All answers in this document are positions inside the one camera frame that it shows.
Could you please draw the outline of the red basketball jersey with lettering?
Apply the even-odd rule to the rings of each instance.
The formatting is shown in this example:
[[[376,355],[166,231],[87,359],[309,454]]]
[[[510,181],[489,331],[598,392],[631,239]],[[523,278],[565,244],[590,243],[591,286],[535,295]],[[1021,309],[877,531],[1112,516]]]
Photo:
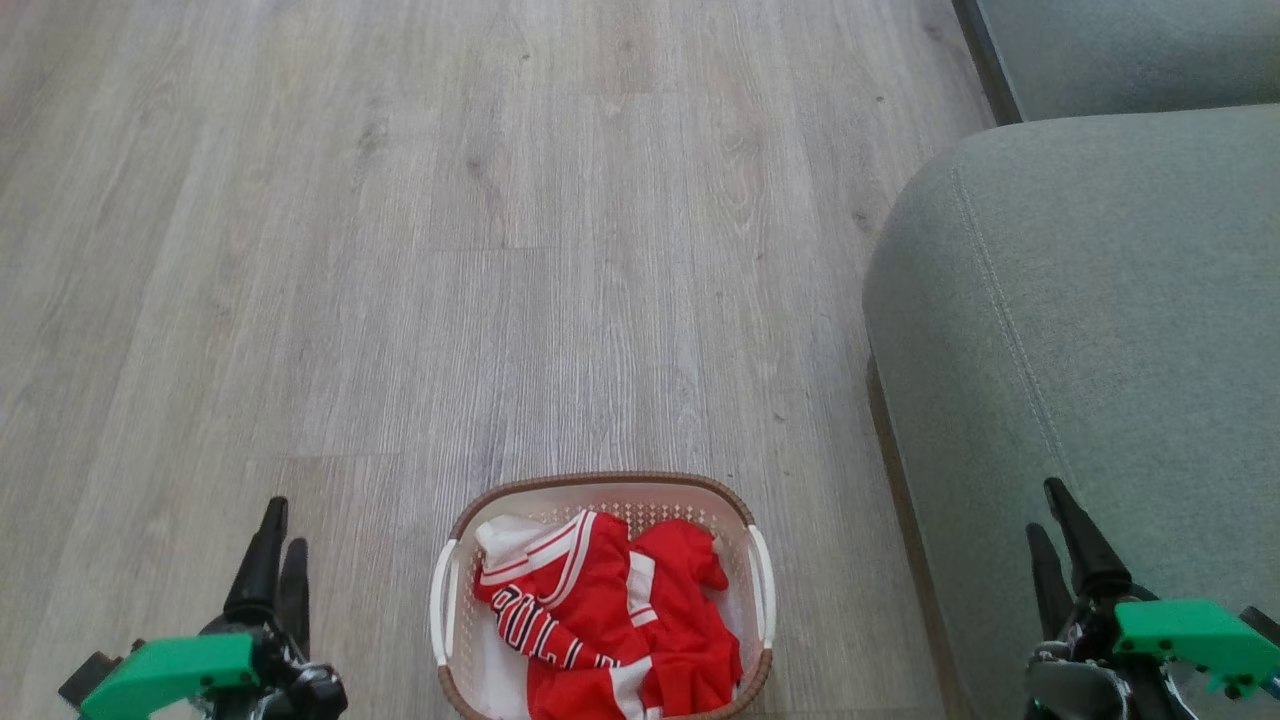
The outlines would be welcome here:
[[[640,685],[652,661],[628,612],[628,527],[594,511],[562,525],[572,536],[547,609],[568,644],[554,667],[529,667],[529,717],[644,720]]]

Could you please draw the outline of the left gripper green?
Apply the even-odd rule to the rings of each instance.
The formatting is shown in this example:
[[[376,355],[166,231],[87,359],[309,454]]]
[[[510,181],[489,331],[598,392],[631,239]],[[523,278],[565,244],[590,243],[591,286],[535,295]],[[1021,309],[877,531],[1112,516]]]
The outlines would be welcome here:
[[[268,502],[216,618],[197,635],[138,639],[78,669],[78,720],[155,720],[189,705],[201,720],[340,720],[349,698],[310,660],[308,542],[287,538],[288,500]]]

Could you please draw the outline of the grey-green fabric sofa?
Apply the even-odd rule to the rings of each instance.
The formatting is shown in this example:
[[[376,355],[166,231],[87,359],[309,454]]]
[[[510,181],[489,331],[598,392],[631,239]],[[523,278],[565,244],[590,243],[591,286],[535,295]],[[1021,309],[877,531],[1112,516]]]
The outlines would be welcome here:
[[[870,350],[959,683],[1015,720],[1057,477],[1280,620],[1280,0],[952,0],[1001,126],[899,195]]]

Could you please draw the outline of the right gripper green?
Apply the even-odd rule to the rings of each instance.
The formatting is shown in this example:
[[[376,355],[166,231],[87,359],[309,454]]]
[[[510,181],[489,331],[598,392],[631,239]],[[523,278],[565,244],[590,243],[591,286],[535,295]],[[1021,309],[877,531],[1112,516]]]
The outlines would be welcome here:
[[[1201,720],[1179,689],[1179,664],[1231,702],[1280,703],[1280,625],[1254,607],[1233,615],[1208,600],[1129,594],[1130,571],[1065,483],[1047,478],[1044,492],[1079,597],[1047,530],[1029,523],[1043,641],[1027,661],[1024,720]]]

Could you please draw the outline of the white laundry basket brown rim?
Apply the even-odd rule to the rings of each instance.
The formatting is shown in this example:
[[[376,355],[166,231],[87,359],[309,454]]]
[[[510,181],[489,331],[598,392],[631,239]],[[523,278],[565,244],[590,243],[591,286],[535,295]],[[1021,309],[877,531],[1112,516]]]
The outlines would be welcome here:
[[[456,519],[431,574],[431,648],[443,696],[460,720],[530,720],[524,674],[500,650],[471,594],[481,551],[475,530],[503,514],[561,524],[576,512],[607,511],[635,532],[682,518],[710,530],[728,574],[718,607],[739,638],[745,678],[723,708],[675,720],[739,720],[765,687],[773,661],[778,602],[771,552],[748,505],[709,477],[673,471],[599,471],[499,486]]]

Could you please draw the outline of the red shorts with white stripe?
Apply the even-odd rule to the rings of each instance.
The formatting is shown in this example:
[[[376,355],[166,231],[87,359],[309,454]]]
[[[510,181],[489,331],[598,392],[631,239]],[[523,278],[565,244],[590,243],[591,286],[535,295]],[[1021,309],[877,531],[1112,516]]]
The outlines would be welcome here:
[[[673,519],[643,532],[628,552],[628,612],[646,642],[644,720],[717,711],[742,680],[739,638],[716,603],[728,588],[710,532]]]

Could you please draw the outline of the white cloth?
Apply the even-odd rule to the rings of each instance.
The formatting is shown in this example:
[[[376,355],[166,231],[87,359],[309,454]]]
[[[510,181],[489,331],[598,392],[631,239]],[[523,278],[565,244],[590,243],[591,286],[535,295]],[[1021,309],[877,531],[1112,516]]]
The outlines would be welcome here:
[[[483,557],[474,596],[485,611],[485,646],[497,652],[485,670],[486,715],[493,720],[529,717],[529,667],[563,659],[559,623],[547,603],[559,587],[567,542],[566,525],[503,515],[475,533]]]

